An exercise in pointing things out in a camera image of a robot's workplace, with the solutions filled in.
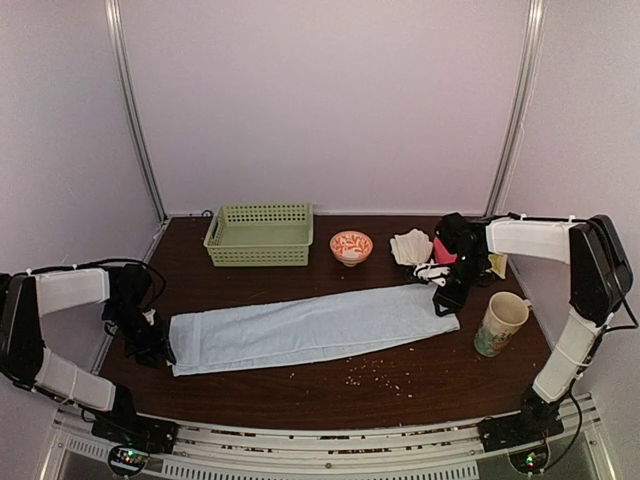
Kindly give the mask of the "light blue towel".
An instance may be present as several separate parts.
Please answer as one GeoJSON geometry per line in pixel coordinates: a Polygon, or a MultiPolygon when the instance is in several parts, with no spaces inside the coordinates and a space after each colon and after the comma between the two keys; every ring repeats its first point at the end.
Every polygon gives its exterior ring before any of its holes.
{"type": "Polygon", "coordinates": [[[176,377],[344,359],[455,332],[432,286],[411,284],[185,313],[171,319],[176,377]]]}

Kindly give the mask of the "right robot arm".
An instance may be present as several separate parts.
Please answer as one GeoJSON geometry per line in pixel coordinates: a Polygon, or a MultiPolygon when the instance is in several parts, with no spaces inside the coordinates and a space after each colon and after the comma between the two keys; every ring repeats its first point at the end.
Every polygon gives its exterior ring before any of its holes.
{"type": "Polygon", "coordinates": [[[567,323],[552,353],[522,397],[512,430],[519,440],[535,440],[551,424],[562,400],[591,363],[611,319],[627,308],[633,273],[612,220],[526,217],[509,214],[467,220],[443,216],[436,238],[456,260],[433,296],[439,316],[459,312],[492,253],[520,255],[570,268],[567,323]]]}

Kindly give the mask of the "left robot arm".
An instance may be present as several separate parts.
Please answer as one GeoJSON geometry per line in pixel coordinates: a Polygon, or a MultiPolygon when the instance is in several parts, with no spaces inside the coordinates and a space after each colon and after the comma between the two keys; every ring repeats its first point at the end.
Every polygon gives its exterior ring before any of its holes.
{"type": "Polygon", "coordinates": [[[166,280],[144,261],[113,258],[1,277],[1,373],[14,386],[70,401],[92,413],[123,444],[149,435],[124,385],[91,373],[47,345],[42,324],[73,310],[100,309],[105,330],[127,357],[158,367],[175,360],[169,328],[155,307],[166,280]]]}

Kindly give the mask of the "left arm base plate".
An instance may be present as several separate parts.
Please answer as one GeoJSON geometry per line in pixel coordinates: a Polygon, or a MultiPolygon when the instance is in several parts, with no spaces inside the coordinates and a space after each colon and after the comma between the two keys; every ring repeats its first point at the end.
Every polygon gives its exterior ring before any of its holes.
{"type": "Polygon", "coordinates": [[[92,424],[93,436],[132,447],[151,454],[170,454],[176,442],[175,422],[140,417],[132,425],[122,426],[112,419],[97,417],[92,424]]]}

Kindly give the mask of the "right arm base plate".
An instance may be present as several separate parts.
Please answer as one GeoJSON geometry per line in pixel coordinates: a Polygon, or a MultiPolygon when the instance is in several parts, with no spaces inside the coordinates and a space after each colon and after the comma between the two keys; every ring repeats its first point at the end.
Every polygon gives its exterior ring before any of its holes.
{"type": "Polygon", "coordinates": [[[477,424],[486,453],[541,442],[548,436],[564,432],[561,420],[545,421],[541,426],[527,426],[520,414],[487,417],[477,424]]]}

